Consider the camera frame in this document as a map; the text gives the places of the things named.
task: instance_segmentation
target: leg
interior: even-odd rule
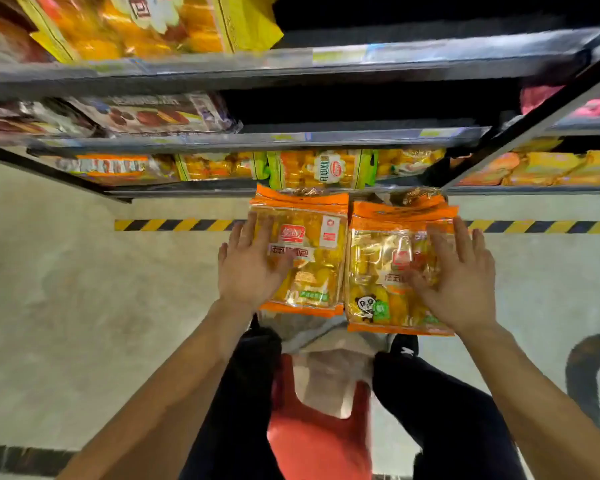
[[[267,439],[279,336],[252,325],[236,347],[180,480],[283,480]]]
[[[414,354],[400,353],[404,347]],[[399,335],[391,352],[376,355],[373,378],[380,403],[422,448],[414,464],[415,480],[525,479],[518,450],[491,396],[437,370],[417,352],[416,336]]]

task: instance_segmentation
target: concrete floor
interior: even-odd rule
[[[600,196],[454,202],[466,219],[600,219]],[[216,297],[226,233],[115,233],[113,219],[231,219],[247,208],[219,198],[124,205],[0,166],[0,444],[80,449]],[[488,246],[500,322],[565,389],[570,350],[600,333],[600,235],[488,235]],[[485,388],[458,339],[425,337],[420,350]],[[410,474],[415,443],[377,402],[372,441],[375,472]]]

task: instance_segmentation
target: panda sticker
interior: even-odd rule
[[[356,305],[362,312],[362,321],[374,322],[374,305],[376,304],[376,295],[371,294],[356,298]]]

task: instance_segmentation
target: hand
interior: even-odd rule
[[[267,249],[273,218],[264,220],[256,239],[256,212],[250,212],[244,224],[231,230],[229,243],[218,250],[218,291],[220,298],[237,306],[247,306],[255,312],[278,290],[294,263],[294,254],[287,251],[275,267],[269,264]]]
[[[463,338],[474,328],[496,325],[496,269],[482,231],[474,229],[471,240],[460,217],[454,218],[454,231],[455,251],[439,230],[427,229],[441,267],[435,288],[416,271],[408,271],[405,277],[440,322]]]

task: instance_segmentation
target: forearm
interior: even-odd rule
[[[216,301],[58,478],[177,478],[250,318],[247,307]]]
[[[500,326],[460,333],[537,480],[600,480],[600,430]]]

